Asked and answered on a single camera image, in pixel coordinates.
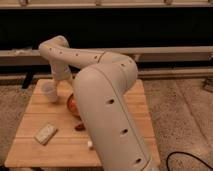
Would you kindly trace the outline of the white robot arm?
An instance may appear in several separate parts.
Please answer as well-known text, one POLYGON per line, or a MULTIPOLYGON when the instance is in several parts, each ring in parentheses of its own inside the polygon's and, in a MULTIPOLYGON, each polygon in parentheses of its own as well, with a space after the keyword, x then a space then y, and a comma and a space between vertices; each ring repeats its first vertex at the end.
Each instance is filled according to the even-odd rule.
POLYGON ((131 57, 71 48, 63 36, 42 42, 39 53, 49 61, 56 83, 67 80, 72 85, 104 171, 159 171, 124 100, 138 77, 131 57))

